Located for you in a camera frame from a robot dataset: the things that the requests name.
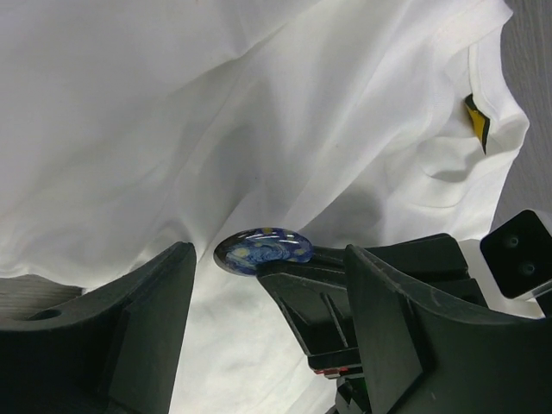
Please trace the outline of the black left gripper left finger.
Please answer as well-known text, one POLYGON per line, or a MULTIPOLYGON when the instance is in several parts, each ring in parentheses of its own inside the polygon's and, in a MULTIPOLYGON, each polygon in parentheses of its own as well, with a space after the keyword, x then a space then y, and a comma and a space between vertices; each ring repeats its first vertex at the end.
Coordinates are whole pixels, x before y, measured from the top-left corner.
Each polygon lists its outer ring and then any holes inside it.
POLYGON ((2 412, 168 412, 196 264, 178 242, 93 292, 3 319, 2 412))

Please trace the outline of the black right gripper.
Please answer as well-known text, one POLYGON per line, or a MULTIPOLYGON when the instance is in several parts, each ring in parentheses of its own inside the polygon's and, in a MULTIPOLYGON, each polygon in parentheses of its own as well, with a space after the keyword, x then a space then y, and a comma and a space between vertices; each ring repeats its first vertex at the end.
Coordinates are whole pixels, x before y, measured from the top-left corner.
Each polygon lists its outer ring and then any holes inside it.
MULTIPOLYGON (((485 303, 468 275, 458 243, 450 235, 433 235, 368 251, 414 279, 467 297, 471 303, 485 303)), ((368 342, 373 336, 367 334, 366 324, 361 321, 362 308, 349 301, 351 290, 341 249, 316 247, 306 263, 268 262, 260 266, 257 280, 284 315, 310 369, 326 377, 336 376, 332 413, 370 411, 362 366, 366 361, 398 365, 401 371, 392 378, 399 385, 395 401, 435 366, 423 335, 410 331, 415 321, 404 302, 396 298, 388 316, 377 316, 373 310, 368 315, 391 329, 397 347, 387 345, 381 351, 370 347, 368 342)))

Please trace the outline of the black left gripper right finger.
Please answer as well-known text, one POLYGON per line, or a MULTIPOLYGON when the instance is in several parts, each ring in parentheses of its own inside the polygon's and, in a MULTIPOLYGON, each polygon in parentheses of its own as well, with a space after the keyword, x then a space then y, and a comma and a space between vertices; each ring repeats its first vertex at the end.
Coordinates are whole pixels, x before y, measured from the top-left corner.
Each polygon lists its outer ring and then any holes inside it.
POLYGON ((374 413, 548 413, 551 322, 489 310, 345 251, 374 413))

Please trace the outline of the round blue badge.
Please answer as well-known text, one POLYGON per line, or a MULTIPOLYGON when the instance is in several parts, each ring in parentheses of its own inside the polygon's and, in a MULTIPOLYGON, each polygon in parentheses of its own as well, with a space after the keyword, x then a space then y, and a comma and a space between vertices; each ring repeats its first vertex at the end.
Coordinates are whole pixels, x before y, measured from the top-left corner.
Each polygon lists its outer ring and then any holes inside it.
POLYGON ((216 246, 213 259, 226 272, 255 276, 258 268, 267 263, 306 263, 313 255, 314 246, 303 235, 289 229, 264 227, 227 237, 216 246))

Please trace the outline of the white t-shirt flower print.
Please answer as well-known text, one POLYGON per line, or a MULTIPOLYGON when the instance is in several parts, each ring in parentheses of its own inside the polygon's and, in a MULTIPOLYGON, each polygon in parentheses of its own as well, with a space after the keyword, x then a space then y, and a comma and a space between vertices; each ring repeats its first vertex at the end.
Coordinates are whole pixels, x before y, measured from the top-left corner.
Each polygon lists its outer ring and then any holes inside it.
POLYGON ((491 227, 529 123, 502 1, 4 1, 1 274, 93 290, 175 242, 198 273, 173 413, 322 413, 256 280, 262 226, 342 248, 491 227))

